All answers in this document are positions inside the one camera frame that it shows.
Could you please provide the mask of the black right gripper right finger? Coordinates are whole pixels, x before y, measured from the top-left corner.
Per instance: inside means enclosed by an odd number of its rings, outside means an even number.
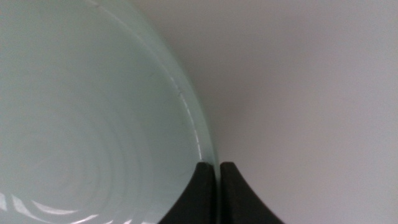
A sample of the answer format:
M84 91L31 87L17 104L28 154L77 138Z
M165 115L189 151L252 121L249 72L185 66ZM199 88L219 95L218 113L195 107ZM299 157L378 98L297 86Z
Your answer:
M235 163L221 163L220 171L221 223L283 224L248 185Z

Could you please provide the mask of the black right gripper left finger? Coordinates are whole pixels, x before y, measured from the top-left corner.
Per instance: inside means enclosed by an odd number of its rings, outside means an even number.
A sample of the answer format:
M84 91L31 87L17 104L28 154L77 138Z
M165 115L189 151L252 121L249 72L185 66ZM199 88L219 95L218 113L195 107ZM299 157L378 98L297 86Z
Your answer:
M159 224L216 223L216 179L207 162L196 164L192 178Z

